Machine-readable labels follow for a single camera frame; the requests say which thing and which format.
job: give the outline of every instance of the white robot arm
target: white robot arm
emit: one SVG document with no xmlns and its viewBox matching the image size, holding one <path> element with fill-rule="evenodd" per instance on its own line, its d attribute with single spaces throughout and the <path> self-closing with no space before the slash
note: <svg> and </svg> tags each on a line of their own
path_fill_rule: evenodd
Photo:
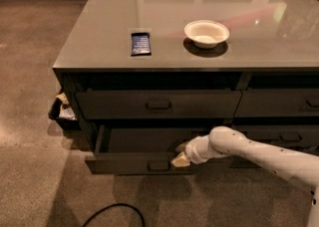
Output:
<svg viewBox="0 0 319 227">
<path fill-rule="evenodd" d="M 253 141 L 226 126 L 215 127 L 209 135 L 198 136 L 171 161 L 175 167 L 200 164 L 211 158 L 241 156 L 273 174 L 314 194 L 307 227 L 319 226 L 319 157 L 287 148 Z"/>
</svg>

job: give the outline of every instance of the bowl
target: bowl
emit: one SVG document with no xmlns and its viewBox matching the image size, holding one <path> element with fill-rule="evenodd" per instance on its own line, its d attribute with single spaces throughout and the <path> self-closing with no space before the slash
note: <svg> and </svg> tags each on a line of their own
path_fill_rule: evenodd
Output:
<svg viewBox="0 0 319 227">
<path fill-rule="evenodd" d="M 213 48 L 229 37 L 229 31 L 224 25 L 209 20 L 191 22 L 185 26 L 184 31 L 197 47 L 203 49 Z"/>
</svg>

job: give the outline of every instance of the countertop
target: countertop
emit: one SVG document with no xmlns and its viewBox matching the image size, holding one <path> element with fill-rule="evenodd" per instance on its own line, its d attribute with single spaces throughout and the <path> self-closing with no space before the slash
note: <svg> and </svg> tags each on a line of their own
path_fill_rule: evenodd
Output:
<svg viewBox="0 0 319 227">
<path fill-rule="evenodd" d="M 195 20 L 230 36 L 200 50 L 183 31 Z M 319 71 L 318 22 L 317 0 L 89 0 L 54 69 Z M 151 33 L 151 56 L 131 56 L 132 32 Z"/>
</svg>

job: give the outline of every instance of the concrete floor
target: concrete floor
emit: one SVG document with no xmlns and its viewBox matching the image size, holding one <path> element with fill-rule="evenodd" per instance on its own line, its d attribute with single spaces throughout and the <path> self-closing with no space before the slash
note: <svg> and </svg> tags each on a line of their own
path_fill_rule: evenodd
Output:
<svg viewBox="0 0 319 227">
<path fill-rule="evenodd" d="M 130 203 L 148 227 L 302 227 L 310 194 L 260 168 L 202 165 L 188 176 L 92 175 L 80 131 L 48 119 L 52 72 L 85 1 L 0 0 L 0 226 L 81 226 Z M 90 226 L 142 226 L 114 208 Z"/>
</svg>

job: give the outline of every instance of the black cable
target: black cable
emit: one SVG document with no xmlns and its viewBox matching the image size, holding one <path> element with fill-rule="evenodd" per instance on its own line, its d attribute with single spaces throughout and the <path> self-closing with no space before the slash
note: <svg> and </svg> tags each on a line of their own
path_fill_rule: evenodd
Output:
<svg viewBox="0 0 319 227">
<path fill-rule="evenodd" d="M 113 208 L 113 207 L 129 207 L 129 208 L 133 209 L 134 211 L 136 211 L 136 212 L 139 214 L 139 216 L 140 216 L 140 218 L 141 218 L 141 220 L 142 220 L 142 226 L 143 226 L 143 227 L 146 227 L 146 222 L 145 222 L 145 220 L 144 220 L 144 217 L 143 217 L 143 214 L 141 213 L 141 211 L 140 211 L 138 208 L 136 208 L 135 206 L 132 206 L 132 205 L 127 204 L 127 203 L 115 203 L 115 204 L 112 204 L 112 205 L 109 205 L 109 206 L 106 206 L 106 207 L 100 209 L 99 211 L 97 211 L 96 213 L 94 213 L 94 214 L 84 223 L 84 225 L 82 225 L 82 227 L 86 227 L 86 226 L 91 222 L 91 220 L 92 220 L 93 218 L 95 218 L 97 215 L 99 215 L 99 214 L 102 213 L 103 211 L 105 211 L 105 210 L 107 210 L 107 209 L 110 209 L 110 208 Z"/>
</svg>

